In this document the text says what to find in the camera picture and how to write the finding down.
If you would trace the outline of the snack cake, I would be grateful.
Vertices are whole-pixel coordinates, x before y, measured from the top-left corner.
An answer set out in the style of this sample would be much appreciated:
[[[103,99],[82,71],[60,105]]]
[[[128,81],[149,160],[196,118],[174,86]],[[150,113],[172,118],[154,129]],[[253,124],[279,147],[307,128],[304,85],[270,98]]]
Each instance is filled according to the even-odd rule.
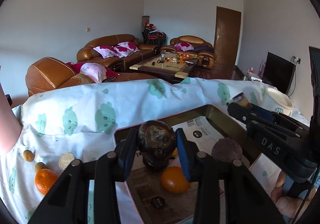
[[[243,92],[237,94],[236,96],[234,96],[228,103],[232,104],[232,103],[236,103],[240,106],[243,106],[245,108],[251,108],[252,104],[249,102],[249,100],[247,99],[247,97],[245,96],[245,94]]]

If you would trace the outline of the large orange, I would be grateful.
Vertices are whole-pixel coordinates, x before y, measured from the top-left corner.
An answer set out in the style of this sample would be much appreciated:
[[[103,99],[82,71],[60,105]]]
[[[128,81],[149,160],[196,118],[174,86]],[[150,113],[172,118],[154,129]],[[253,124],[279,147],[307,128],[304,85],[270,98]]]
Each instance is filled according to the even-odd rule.
[[[50,169],[41,169],[35,175],[35,186],[42,195],[47,195],[58,178]]]

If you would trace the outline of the dark purple round fruit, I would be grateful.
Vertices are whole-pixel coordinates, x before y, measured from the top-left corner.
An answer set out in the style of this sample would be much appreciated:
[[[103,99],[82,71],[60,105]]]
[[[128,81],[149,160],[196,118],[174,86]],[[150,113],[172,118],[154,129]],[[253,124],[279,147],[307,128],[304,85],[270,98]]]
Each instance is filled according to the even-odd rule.
[[[216,161],[232,163],[234,160],[241,160],[242,148],[230,137],[223,138],[214,144],[211,156]]]

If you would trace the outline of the small jar with lid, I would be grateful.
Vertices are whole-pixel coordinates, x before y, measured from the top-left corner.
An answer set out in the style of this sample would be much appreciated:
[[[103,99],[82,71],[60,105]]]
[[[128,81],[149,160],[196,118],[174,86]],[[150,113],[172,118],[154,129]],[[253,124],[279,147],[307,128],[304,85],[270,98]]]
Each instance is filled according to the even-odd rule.
[[[74,155],[71,152],[65,152],[60,156],[58,166],[62,171],[64,171],[73,160],[75,160]]]

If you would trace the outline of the small tan longan fruit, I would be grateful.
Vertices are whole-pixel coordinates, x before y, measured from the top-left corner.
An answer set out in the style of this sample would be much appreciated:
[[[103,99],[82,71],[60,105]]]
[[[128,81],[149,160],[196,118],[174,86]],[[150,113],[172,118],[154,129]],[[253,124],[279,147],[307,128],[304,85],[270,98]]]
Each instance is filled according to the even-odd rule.
[[[32,151],[30,150],[25,150],[23,152],[23,158],[25,161],[27,162],[33,162],[34,158],[35,158],[35,155]]]

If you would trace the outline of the wrinkled brown passion fruit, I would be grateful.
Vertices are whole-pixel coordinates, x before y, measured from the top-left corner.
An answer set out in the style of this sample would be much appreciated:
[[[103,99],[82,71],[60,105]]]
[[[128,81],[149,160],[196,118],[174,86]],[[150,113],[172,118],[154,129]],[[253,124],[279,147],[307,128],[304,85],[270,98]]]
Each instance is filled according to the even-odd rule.
[[[138,130],[138,149],[147,169],[159,173],[169,165],[176,149],[176,134],[163,121],[147,121]]]

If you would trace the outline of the white cartoon pig mug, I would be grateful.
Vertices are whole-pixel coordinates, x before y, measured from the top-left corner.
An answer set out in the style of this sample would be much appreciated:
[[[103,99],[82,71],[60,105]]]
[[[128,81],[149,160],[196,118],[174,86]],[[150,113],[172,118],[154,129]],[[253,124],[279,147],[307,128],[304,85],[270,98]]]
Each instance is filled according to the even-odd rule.
[[[282,92],[271,87],[267,87],[265,89],[261,107],[268,111],[292,116],[295,106],[286,94],[283,94]]]

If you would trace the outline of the brown wooden door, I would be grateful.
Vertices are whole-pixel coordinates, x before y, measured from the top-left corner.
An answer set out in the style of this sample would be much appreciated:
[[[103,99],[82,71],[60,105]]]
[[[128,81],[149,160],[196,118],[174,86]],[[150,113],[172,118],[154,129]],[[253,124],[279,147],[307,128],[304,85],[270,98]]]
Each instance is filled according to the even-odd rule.
[[[216,8],[214,51],[218,64],[225,66],[235,65],[240,29],[241,12],[224,7]]]

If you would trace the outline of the white green patterned tablecloth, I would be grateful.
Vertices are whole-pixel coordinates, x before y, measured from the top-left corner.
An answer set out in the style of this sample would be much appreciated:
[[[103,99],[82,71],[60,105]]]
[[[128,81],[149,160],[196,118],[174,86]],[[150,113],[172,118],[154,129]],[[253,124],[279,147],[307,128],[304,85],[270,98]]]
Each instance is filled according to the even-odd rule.
[[[23,159],[31,150],[36,162],[61,173],[58,160],[71,152],[83,162],[98,159],[115,147],[117,129],[160,119],[203,105],[223,113],[243,92],[261,105],[267,85],[242,80],[188,78],[180,84],[161,79],[86,84],[31,96],[11,108],[22,126],[15,146],[1,155],[1,199],[18,223],[27,223],[43,195],[34,183],[34,164]]]

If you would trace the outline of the wooden coffee table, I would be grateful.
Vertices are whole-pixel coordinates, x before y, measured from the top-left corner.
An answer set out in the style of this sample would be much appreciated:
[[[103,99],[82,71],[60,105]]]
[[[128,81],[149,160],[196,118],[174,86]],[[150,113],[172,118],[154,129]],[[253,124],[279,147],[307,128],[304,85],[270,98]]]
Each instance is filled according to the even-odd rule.
[[[158,56],[132,65],[130,69],[149,73],[168,82],[181,82],[191,75],[198,61],[197,55],[187,52],[164,52]]]

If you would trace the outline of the pink electric kettle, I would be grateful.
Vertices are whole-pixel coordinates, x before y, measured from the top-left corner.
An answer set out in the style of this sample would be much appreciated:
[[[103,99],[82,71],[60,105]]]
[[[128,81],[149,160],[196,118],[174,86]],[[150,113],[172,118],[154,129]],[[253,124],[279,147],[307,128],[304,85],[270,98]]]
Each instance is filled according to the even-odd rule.
[[[1,155],[4,155],[15,146],[20,137],[22,126],[14,115],[2,87],[0,93]]]

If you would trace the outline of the pink floral pillow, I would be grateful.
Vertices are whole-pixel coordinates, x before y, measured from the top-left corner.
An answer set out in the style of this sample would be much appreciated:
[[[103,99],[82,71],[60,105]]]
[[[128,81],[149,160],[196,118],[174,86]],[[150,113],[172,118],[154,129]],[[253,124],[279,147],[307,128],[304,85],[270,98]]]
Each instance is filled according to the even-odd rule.
[[[84,63],[80,68],[80,73],[88,76],[95,83],[102,83],[107,78],[105,67],[96,63]]]

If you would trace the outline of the magenta white pillow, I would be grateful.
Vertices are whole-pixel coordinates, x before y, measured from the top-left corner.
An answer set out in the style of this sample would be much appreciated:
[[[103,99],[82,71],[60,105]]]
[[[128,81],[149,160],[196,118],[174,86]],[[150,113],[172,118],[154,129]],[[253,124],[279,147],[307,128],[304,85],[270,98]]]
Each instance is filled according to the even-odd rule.
[[[139,48],[130,41],[118,43],[113,47],[119,54],[119,58],[125,58],[139,51]]]
[[[112,46],[97,46],[93,50],[97,51],[104,59],[119,57],[118,52]]]

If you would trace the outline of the brown leather long sofa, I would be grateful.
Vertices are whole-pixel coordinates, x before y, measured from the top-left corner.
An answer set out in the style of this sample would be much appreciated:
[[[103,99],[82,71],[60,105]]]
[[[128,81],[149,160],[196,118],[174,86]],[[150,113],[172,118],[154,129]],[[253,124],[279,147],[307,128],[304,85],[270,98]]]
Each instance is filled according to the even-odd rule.
[[[76,58],[79,63],[97,63],[116,72],[126,72],[132,65],[157,54],[157,45],[141,44],[131,34],[117,34],[93,39],[78,51]]]

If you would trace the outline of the magenta white pillow left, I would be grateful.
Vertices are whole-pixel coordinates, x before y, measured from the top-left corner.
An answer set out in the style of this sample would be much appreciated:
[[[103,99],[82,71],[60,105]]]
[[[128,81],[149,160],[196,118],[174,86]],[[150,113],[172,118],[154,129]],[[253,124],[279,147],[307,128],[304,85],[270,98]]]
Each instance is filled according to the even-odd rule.
[[[119,57],[118,52],[112,46],[97,46],[93,50],[97,51],[104,59]]]

